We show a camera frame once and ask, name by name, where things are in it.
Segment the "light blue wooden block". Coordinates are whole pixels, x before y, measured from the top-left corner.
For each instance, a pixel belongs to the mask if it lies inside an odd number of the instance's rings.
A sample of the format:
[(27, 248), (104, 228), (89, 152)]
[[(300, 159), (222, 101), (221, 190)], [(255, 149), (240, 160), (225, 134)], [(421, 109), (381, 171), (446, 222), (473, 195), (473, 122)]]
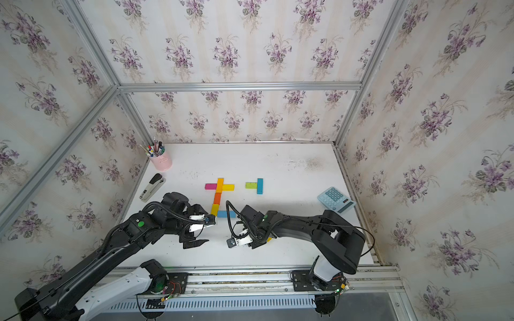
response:
[(237, 215), (234, 211), (218, 211), (218, 217), (219, 218), (227, 218), (227, 217), (230, 217), (230, 218), (236, 218)]

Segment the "orange wooden block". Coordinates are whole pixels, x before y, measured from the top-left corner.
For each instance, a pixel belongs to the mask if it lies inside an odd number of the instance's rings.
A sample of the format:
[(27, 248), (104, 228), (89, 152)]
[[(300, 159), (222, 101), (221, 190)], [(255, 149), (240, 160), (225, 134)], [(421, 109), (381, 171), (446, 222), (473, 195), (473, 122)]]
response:
[(221, 203), (221, 198), (222, 198), (222, 193), (221, 192), (216, 192), (213, 204), (219, 205)]

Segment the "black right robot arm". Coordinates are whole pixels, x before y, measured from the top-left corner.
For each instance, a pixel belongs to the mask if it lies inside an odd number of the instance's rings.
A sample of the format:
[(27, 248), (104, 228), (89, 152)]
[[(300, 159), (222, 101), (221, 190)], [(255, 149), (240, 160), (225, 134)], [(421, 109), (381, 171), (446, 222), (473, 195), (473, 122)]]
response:
[(250, 247), (263, 246), (269, 238), (293, 238), (313, 243), (323, 257), (339, 272), (356, 274), (366, 233), (362, 227), (353, 226), (334, 211), (301, 217), (278, 211), (265, 214), (245, 206), (236, 214), (250, 237)]

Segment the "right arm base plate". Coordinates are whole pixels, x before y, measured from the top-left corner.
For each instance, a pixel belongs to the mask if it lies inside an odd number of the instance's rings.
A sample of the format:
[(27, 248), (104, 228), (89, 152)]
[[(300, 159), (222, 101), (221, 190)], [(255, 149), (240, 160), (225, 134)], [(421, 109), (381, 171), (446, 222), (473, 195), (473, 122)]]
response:
[(290, 280), (295, 292), (336, 292), (348, 289), (347, 279), (342, 273), (336, 274), (330, 281), (323, 281), (310, 270), (293, 270), (290, 272)]

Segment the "teal wooden block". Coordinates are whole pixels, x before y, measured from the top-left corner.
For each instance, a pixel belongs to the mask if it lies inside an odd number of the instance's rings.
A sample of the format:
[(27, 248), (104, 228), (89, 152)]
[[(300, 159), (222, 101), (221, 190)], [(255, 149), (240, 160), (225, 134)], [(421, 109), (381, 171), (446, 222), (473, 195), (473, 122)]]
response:
[(263, 194), (263, 189), (264, 189), (264, 179), (258, 178), (258, 180), (257, 180), (257, 189), (256, 189), (257, 194), (258, 195), (262, 195)]

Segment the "orange-yellow wooden block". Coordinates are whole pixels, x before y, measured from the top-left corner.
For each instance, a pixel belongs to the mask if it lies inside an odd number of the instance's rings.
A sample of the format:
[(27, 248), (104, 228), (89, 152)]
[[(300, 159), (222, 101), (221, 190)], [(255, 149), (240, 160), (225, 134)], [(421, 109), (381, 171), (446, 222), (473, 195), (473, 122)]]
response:
[(221, 193), (223, 191), (224, 179), (218, 178), (216, 184), (216, 193)]

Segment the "magenta wooden block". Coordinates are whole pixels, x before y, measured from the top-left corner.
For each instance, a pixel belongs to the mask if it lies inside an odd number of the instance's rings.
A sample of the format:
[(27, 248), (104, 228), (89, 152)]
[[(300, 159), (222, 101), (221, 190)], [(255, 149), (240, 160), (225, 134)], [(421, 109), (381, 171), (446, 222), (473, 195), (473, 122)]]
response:
[(205, 184), (205, 190), (216, 190), (217, 184), (216, 183), (206, 183)]

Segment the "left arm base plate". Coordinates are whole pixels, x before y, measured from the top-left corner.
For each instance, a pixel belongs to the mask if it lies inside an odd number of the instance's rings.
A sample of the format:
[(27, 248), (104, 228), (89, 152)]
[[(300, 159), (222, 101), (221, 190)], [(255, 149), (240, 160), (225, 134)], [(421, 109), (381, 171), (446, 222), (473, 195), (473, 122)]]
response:
[(185, 294), (188, 273), (168, 273), (167, 277), (158, 277), (153, 280), (148, 290), (141, 295), (178, 296)]

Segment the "green wooden block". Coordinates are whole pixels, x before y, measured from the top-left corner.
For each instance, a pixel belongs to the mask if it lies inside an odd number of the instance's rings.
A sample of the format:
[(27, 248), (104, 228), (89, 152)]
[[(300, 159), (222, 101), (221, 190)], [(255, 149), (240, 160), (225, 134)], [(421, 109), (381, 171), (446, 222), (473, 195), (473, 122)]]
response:
[(257, 182), (246, 182), (245, 183), (245, 188), (246, 189), (257, 189), (258, 188), (258, 183)]

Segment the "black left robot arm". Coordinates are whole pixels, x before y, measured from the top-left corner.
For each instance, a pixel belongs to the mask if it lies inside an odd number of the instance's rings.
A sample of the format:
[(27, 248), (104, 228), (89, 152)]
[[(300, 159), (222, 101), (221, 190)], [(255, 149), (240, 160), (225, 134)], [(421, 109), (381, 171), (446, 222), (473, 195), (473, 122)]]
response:
[(186, 196), (172, 192), (162, 201), (147, 203), (142, 210), (113, 227), (92, 254), (49, 284), (26, 288), (15, 298), (22, 320), (91, 320), (112, 305), (146, 291), (161, 294), (169, 283), (165, 268), (156, 260), (143, 262), (133, 272), (96, 287), (120, 263), (157, 243), (164, 235), (176, 235), (183, 248), (199, 247), (191, 226), (212, 226), (215, 215), (202, 206), (190, 205)]

